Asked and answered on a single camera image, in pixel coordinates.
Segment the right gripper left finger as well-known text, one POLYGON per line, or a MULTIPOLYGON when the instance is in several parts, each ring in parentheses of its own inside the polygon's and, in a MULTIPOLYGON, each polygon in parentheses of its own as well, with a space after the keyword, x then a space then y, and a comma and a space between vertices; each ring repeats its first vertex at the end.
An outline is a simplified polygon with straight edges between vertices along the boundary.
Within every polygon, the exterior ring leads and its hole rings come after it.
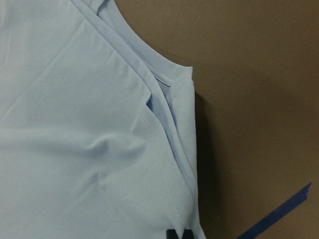
POLYGON ((166 230, 166 239, 178 239, 175 229, 166 230))

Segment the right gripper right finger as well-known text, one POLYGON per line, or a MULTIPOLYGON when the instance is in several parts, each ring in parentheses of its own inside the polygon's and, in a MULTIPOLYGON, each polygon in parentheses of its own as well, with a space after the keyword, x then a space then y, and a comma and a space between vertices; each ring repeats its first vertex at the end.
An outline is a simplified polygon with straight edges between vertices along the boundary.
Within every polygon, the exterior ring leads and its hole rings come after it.
POLYGON ((193 231, 190 229, 185 229, 182 235, 182 239, 194 239, 193 231))

